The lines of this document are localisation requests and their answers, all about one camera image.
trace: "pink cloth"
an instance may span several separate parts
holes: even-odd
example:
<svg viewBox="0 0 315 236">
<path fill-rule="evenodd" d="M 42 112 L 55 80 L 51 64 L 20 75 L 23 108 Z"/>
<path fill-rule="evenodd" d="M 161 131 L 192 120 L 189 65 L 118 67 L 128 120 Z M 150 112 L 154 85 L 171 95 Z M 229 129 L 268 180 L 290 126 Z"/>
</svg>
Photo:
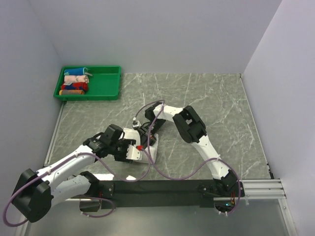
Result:
<svg viewBox="0 0 315 236">
<path fill-rule="evenodd" d="M 70 82 L 70 83 L 79 83 L 79 82 L 88 83 L 89 78 L 87 75 L 65 75 L 64 81 Z"/>
</svg>

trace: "red cloth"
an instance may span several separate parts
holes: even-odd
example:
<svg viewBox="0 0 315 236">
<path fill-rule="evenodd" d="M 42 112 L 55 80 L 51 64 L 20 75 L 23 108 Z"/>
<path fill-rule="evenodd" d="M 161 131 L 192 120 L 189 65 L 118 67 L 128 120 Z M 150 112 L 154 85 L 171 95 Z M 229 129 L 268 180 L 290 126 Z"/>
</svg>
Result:
<svg viewBox="0 0 315 236">
<path fill-rule="evenodd" d="M 68 84 L 68 82 L 64 82 L 64 84 L 61 86 L 62 90 L 83 90 L 88 91 L 89 86 L 87 83 L 84 82 L 78 82 L 78 83 L 72 83 Z"/>
</svg>

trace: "table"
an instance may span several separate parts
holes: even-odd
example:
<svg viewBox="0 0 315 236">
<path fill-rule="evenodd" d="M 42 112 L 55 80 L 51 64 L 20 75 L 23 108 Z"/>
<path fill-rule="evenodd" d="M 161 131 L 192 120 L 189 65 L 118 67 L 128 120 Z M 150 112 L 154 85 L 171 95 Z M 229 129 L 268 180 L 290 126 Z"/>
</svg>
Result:
<svg viewBox="0 0 315 236">
<path fill-rule="evenodd" d="M 100 215 L 108 210 L 91 214 Z M 126 207 L 110 216 L 80 215 L 78 202 L 53 207 L 40 221 L 29 223 L 25 236 L 290 236 L 278 200 L 241 201 L 228 217 L 199 206 Z"/>
<path fill-rule="evenodd" d="M 206 124 L 214 148 L 240 178 L 270 178 L 240 74 L 123 74 L 118 100 L 65 104 L 48 163 L 65 157 L 112 123 L 131 128 L 139 108 L 159 99 L 174 107 L 193 106 Z M 144 113 L 139 119 L 145 122 Z M 173 123 L 166 122 L 158 134 L 156 164 L 164 173 L 184 177 L 203 162 L 199 153 L 181 139 Z M 128 178 L 140 177 L 147 168 L 143 163 L 116 162 L 112 156 L 105 157 L 104 161 L 115 173 Z M 109 173 L 98 162 L 84 170 L 93 174 Z M 211 172 L 205 165 L 190 179 L 209 178 L 212 178 Z M 165 178 L 152 168 L 144 179 Z"/>
</svg>

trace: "blue cloth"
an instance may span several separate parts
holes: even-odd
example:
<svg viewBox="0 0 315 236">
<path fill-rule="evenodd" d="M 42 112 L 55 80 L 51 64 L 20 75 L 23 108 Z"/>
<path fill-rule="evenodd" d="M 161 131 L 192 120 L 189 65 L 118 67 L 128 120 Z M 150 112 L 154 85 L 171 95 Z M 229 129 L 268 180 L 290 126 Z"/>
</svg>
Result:
<svg viewBox="0 0 315 236">
<path fill-rule="evenodd" d="M 85 72 L 88 69 L 86 67 L 74 68 L 74 69 L 66 69 L 64 70 L 64 75 L 85 75 Z"/>
</svg>

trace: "green tray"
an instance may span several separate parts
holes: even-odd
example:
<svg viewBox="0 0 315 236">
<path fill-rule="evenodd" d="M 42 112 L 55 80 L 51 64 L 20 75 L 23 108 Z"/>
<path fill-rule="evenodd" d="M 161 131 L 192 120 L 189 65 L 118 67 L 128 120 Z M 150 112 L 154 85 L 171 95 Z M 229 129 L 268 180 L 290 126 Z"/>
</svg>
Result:
<svg viewBox="0 0 315 236">
<path fill-rule="evenodd" d="M 86 67 L 89 73 L 89 91 L 84 95 L 59 95 L 61 85 L 64 82 L 63 72 L 66 69 Z M 117 100 L 119 94 L 121 67 L 118 65 L 76 65 L 64 66 L 61 69 L 59 79 L 54 92 L 54 97 L 62 101 L 85 100 Z"/>
</svg>

